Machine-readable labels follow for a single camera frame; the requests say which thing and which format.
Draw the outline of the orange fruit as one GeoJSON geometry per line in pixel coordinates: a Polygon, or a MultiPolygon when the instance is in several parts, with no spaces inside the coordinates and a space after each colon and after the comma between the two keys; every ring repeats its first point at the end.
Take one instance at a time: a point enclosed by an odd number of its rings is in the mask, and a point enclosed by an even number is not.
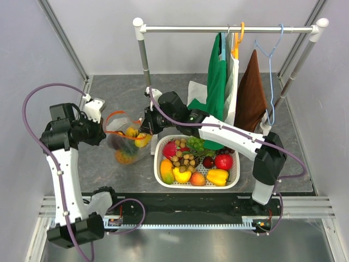
{"type": "Polygon", "coordinates": [[[128,127],[125,132],[126,136],[136,138],[139,135],[139,131],[133,127],[128,127]]]}

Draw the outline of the clear zip bag orange zipper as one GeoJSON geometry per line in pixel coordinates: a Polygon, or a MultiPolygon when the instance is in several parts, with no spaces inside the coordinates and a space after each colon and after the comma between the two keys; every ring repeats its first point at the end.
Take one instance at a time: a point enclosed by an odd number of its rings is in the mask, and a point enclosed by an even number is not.
{"type": "MultiPolygon", "coordinates": [[[[137,138],[126,136],[125,132],[128,127],[133,127],[139,131],[141,123],[142,123],[141,118],[139,118],[138,120],[132,120],[125,111],[119,110],[111,113],[110,115],[108,115],[108,117],[105,120],[104,132],[106,133],[106,143],[107,143],[108,136],[111,134],[114,134],[124,138],[124,141],[125,141],[124,147],[136,147],[135,140],[137,138]]],[[[148,143],[147,146],[143,148],[138,148],[138,149],[139,151],[138,151],[136,162],[150,154],[151,141],[148,143]]]]}

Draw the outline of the orange toy pineapple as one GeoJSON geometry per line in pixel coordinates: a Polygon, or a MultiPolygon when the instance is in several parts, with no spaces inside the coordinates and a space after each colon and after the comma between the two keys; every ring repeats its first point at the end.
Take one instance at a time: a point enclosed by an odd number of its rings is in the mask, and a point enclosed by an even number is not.
{"type": "Polygon", "coordinates": [[[139,149],[137,147],[124,147],[114,153],[115,160],[122,165],[129,165],[137,160],[139,149]]]}

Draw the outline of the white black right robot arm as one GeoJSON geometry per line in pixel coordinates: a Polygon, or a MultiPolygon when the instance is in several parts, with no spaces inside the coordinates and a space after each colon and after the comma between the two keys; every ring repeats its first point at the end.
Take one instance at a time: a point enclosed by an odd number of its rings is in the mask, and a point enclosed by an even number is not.
{"type": "Polygon", "coordinates": [[[277,134],[249,133],[202,110],[190,110],[174,91],[162,93],[147,87],[145,96],[151,103],[145,108],[140,132],[154,135],[174,127],[183,135],[216,142],[243,154],[254,163],[252,175],[256,182],[249,202],[251,211],[262,215],[269,209],[269,200],[287,159],[277,134]]]}

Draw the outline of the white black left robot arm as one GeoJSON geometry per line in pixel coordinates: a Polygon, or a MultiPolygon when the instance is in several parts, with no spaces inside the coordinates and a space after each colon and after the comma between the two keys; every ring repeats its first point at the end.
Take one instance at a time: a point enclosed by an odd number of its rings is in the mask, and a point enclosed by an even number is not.
{"type": "Polygon", "coordinates": [[[83,109],[73,103],[50,107],[51,121],[40,141],[50,151],[49,163],[55,193],[55,225],[47,231],[50,242],[63,248],[83,245],[104,237],[103,217],[119,210],[119,200],[111,187],[93,192],[89,204],[82,198],[78,175],[78,145],[98,146],[106,138],[101,116],[105,102],[83,97],[83,109]]]}

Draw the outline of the green grape bunch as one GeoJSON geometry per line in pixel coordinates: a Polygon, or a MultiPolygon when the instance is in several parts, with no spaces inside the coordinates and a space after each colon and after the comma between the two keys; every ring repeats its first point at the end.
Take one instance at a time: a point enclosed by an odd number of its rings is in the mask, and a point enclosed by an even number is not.
{"type": "Polygon", "coordinates": [[[214,157],[215,151],[204,147],[205,140],[196,137],[189,137],[186,141],[190,153],[197,157],[214,157]]]}

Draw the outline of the brown longan bunch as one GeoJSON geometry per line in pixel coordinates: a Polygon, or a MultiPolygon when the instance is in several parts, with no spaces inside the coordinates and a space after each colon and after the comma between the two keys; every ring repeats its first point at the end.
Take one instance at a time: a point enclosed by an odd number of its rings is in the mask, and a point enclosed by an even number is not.
{"type": "Polygon", "coordinates": [[[190,171],[196,172],[196,168],[200,163],[199,156],[191,149],[185,139],[176,139],[173,141],[175,145],[174,155],[170,158],[174,167],[179,169],[180,173],[190,171]]]}

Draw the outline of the green shirt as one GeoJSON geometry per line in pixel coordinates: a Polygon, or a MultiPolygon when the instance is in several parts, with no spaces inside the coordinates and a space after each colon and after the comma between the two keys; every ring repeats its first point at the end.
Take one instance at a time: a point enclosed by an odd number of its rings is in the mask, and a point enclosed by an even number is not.
{"type": "Polygon", "coordinates": [[[205,103],[199,102],[196,98],[189,104],[189,109],[199,109],[214,116],[218,120],[223,120],[226,69],[227,63],[224,59],[225,48],[224,33],[218,33],[212,47],[207,74],[207,98],[205,103]]]}

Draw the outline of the yellow pear fruit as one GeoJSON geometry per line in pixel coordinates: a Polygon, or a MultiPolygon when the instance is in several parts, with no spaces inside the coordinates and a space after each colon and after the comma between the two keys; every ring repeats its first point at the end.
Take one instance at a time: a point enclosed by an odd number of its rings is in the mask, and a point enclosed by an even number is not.
{"type": "Polygon", "coordinates": [[[185,171],[185,172],[180,172],[180,168],[174,168],[173,169],[173,174],[174,174],[174,179],[176,182],[185,184],[189,182],[192,172],[191,171],[185,171]]]}

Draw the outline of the peach fruit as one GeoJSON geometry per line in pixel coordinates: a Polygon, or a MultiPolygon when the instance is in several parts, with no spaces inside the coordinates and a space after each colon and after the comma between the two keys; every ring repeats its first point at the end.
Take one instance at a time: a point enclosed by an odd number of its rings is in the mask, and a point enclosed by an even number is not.
{"type": "Polygon", "coordinates": [[[200,172],[194,172],[189,180],[192,186],[204,186],[206,184],[206,179],[200,172]]]}

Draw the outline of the dark purple grapes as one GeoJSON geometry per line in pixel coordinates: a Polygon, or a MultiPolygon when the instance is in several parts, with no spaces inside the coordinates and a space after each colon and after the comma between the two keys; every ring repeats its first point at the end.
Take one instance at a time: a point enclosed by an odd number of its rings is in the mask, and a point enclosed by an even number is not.
{"type": "Polygon", "coordinates": [[[216,150],[216,155],[220,155],[220,154],[233,154],[234,150],[228,147],[223,147],[219,150],[216,150]]]}

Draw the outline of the red bell pepper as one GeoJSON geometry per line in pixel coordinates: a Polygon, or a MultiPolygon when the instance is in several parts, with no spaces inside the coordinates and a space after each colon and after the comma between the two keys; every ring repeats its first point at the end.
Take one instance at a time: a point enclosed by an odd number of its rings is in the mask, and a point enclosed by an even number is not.
{"type": "Polygon", "coordinates": [[[214,164],[217,169],[230,170],[234,164],[234,160],[230,154],[219,154],[214,159],[214,164]]]}

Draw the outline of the yellow bell pepper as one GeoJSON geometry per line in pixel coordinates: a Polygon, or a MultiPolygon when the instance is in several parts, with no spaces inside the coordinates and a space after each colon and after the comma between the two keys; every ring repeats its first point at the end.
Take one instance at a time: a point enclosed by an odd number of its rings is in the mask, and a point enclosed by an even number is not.
{"type": "Polygon", "coordinates": [[[223,187],[226,185],[229,173],[222,169],[210,169],[207,172],[206,179],[215,186],[223,187]]]}

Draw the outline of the brown towel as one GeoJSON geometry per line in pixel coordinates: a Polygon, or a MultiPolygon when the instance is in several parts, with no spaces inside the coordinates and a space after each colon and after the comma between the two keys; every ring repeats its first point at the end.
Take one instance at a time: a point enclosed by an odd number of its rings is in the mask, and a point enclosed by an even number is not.
{"type": "Polygon", "coordinates": [[[253,50],[237,91],[234,126],[254,132],[267,110],[267,101],[258,66],[257,51],[253,50]]]}

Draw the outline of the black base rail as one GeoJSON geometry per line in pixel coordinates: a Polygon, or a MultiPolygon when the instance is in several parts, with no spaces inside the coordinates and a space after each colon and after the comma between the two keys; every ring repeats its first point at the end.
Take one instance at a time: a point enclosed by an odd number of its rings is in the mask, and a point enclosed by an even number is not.
{"type": "Polygon", "coordinates": [[[123,222],[137,224],[223,224],[241,223],[242,217],[276,218],[281,214],[279,198],[266,206],[257,204],[250,194],[238,193],[112,193],[112,203],[126,198],[135,201],[122,206],[123,222]]]}

